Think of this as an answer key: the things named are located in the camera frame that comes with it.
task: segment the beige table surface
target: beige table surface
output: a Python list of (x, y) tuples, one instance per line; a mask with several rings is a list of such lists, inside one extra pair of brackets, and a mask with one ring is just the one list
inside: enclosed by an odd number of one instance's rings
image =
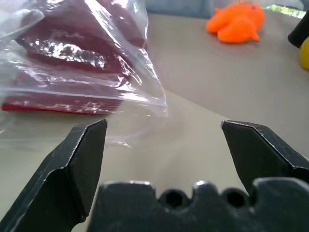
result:
[[(276, 21), (277, 17), (280, 18), (277, 15), (274, 18), (267, 15), (268, 24), (275, 28), (280, 28), (283, 24), (292, 24), (290, 26), (293, 27), (294, 19), (279, 22)], [(305, 105), (308, 99), (308, 82), (305, 78), (307, 73), (298, 67), (297, 49), (283, 39), (277, 41), (275, 32), (268, 32), (267, 37), (267, 30), (264, 32), (265, 37), (262, 37), (265, 41), (260, 44), (247, 44), (244, 47), (222, 45), (203, 31), (204, 22), (202, 19), (150, 15), (150, 50), (157, 72), (167, 89), (171, 120), (153, 136), (151, 142), (149, 139), (141, 140), (140, 146), (133, 148), (107, 145), (100, 183), (145, 180), (156, 186), (158, 194), (167, 188), (180, 188), (190, 195), (192, 185), (198, 180), (215, 183), (219, 191), (226, 187), (243, 189), (220, 129), (221, 121), (227, 119), (222, 115), (230, 115), (235, 120), (266, 123), (299, 151), (306, 151), (308, 123), (305, 119), (308, 113)], [(279, 56), (268, 51), (272, 47), (276, 48), (273, 52), (279, 52), (282, 48)], [(281, 64), (284, 71), (288, 72), (283, 61), (285, 59), (282, 58), (283, 53), (291, 60), (289, 65), (293, 68), (293, 73), (301, 74), (300, 80), (294, 81), (287, 76), (280, 80), (277, 73), (280, 71), (270, 69), (269, 63), (274, 62), (277, 66)], [(265, 57), (268, 56), (272, 59), (266, 61)], [(246, 79), (247, 66), (253, 67), (249, 62), (250, 58), (259, 65), (252, 69), (252, 75)], [(261, 89), (261, 85), (258, 85), (259, 76), (273, 74), (277, 75), (272, 81), (260, 78), (266, 90), (259, 94), (256, 90), (257, 87)], [(273, 104), (267, 103), (264, 95), (272, 96)], [(271, 111), (271, 106), (274, 106), (275, 112)], [(255, 108), (260, 117), (252, 117), (255, 114), (251, 111)], [(274, 120), (280, 113), (279, 119), (288, 122), (287, 126)], [(63, 136), (78, 121), (70, 120), (70, 117), (73, 116), (59, 117), (57, 126), (50, 124), (47, 125), (48, 129)], [(38, 116), (33, 120), (44, 122)], [(108, 134), (113, 134), (119, 128), (114, 126), (113, 116), (109, 121)], [(39, 126), (35, 130), (36, 133), (44, 133)], [(60, 141), (61, 139), (43, 139), (0, 145), (0, 218), (44, 157)], [(85, 228), (86, 223), (76, 226), (73, 231), (84, 232)]]

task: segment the yellow object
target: yellow object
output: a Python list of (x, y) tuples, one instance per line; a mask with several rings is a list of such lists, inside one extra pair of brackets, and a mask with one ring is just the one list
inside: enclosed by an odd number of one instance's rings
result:
[(309, 37), (300, 47), (300, 64), (304, 69), (309, 70)]

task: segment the orange toy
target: orange toy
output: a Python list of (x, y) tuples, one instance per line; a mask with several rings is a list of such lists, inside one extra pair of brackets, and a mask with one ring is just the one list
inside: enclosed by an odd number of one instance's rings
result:
[(217, 33), (218, 39), (226, 43), (242, 43), (251, 39), (259, 41), (257, 31), (264, 18), (265, 13), (258, 4), (231, 4), (216, 9), (216, 15), (206, 23), (206, 30)]

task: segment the red object in bag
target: red object in bag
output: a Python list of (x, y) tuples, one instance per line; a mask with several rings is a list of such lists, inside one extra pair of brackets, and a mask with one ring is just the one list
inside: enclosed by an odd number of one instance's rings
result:
[(115, 110), (135, 74), (123, 47), (144, 48), (145, 36), (130, 12), (116, 0), (57, 2), (38, 0), (35, 8), (45, 18), (16, 41), (27, 49), (29, 60), (55, 69), (67, 67), (70, 75), (40, 75), (37, 68), (22, 68), (14, 86), (39, 91), (7, 96), (2, 109), (80, 114)]

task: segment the plastic bag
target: plastic bag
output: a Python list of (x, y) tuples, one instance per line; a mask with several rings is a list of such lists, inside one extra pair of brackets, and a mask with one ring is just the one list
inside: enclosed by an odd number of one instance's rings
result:
[[(19, 19), (14, 17), (21, 11), (27, 13)], [(33, 20), (33, 15), (42, 17)], [(132, 116), (138, 116), (139, 129), (127, 130), (126, 135), (121, 132), (123, 127), (115, 130), (119, 134), (112, 138), (119, 141), (155, 127), (150, 127), (153, 123), (147, 120), (140, 125), (141, 116), (154, 120), (167, 116), (165, 94), (146, 51), (148, 20), (144, 2), (28, 0), (8, 19), (15, 20), (15, 27), (2, 35), (10, 37), (9, 43), (0, 40), (3, 121), (25, 119), (21, 111), (104, 116), (116, 113), (115, 123), (126, 125), (130, 125)], [(19, 113), (12, 117), (12, 111)], [(28, 119), (35, 123), (35, 117)], [(21, 139), (24, 133), (20, 128), (20, 124), (14, 129), (6, 126), (0, 138)]]

